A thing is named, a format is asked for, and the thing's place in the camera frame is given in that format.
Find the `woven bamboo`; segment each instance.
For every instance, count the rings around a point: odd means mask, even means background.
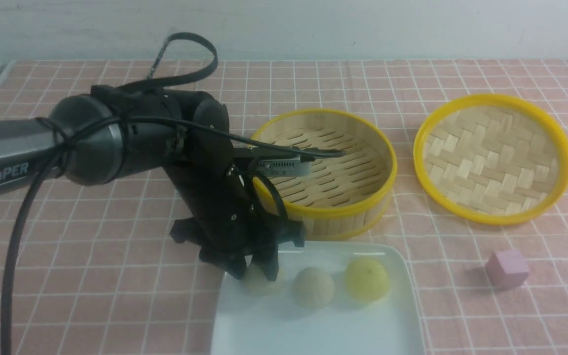
[[[561,162],[549,134],[514,110],[475,106],[440,121],[424,145],[425,169],[448,200],[488,215],[536,207]]]
[[[312,163],[304,177],[271,179],[292,220],[306,225],[309,240],[342,240],[365,232],[391,199],[395,154],[386,137],[364,120],[333,110],[303,110],[278,117],[253,137],[281,146],[345,150]],[[256,182],[262,204],[277,213]]]

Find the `checkered tablecloth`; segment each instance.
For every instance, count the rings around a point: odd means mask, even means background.
[[[149,61],[19,61],[0,85],[0,119],[47,115],[94,83],[144,77]],[[163,62],[158,75],[200,61]],[[426,196],[412,166],[420,124],[451,99],[516,95],[568,134],[568,61],[223,61],[186,88],[226,103],[232,133],[249,136],[274,115],[306,107],[347,110],[393,144],[394,204],[357,241],[396,248],[408,263],[428,354],[568,355],[568,191],[522,225],[473,224]],[[0,283],[22,192],[0,197]],[[167,232],[189,211],[160,170],[81,188],[46,182],[18,262],[14,346],[21,355],[208,354],[221,272]],[[492,251],[518,248],[526,285],[493,290]]]

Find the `pink cube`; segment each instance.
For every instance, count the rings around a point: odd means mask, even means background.
[[[530,266],[518,249],[493,252],[485,270],[497,288],[519,287],[530,275]]]

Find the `white plate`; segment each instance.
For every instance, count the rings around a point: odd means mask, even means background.
[[[367,306],[349,298],[343,272],[356,256],[371,256],[385,265],[390,291]],[[306,267],[332,273],[336,284],[328,307],[311,312],[292,297],[292,281]],[[306,242],[280,247],[286,285],[264,298],[248,295],[225,274],[221,286],[212,355],[423,355],[424,343],[415,296],[406,264],[385,245]]]

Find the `white grid line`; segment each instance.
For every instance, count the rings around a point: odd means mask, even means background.
[[[536,81],[534,81],[534,78],[532,78],[531,76],[530,76],[530,78],[532,79],[532,81],[534,82],[534,84],[536,85],[536,87],[538,88],[538,90],[540,91],[540,94],[543,95],[543,97],[545,97],[545,94],[543,93],[543,90],[541,90],[541,88],[538,86],[538,84],[536,83]],[[547,103],[548,103],[549,107],[551,108],[552,112],[555,112],[555,110],[554,110],[552,104],[550,104],[549,101],[547,101]],[[556,210],[557,210],[558,212],[560,212],[560,210],[559,210],[559,208],[558,208],[557,205],[555,205],[555,208],[556,208]],[[568,228],[568,221],[567,221],[567,219],[566,219],[566,218],[562,218],[562,219],[563,219],[563,221],[564,221],[566,227]],[[549,250],[549,248],[547,248],[547,252],[548,252],[549,256],[552,256],[552,252]],[[565,282],[564,282],[564,280],[562,279],[561,272],[560,272],[558,266],[556,265],[556,263],[555,263],[554,261],[552,261],[552,264],[554,265],[554,268],[555,268],[555,270],[556,270],[556,275],[558,276],[558,279],[559,279],[559,280],[561,281],[561,283],[563,284],[564,290],[565,290],[565,292],[566,292],[566,294],[567,294],[567,298],[568,298],[568,285],[566,285]],[[550,335],[549,332],[547,332],[547,336],[549,337],[550,342],[554,343],[554,341],[552,340],[552,337],[551,337],[551,335]]]

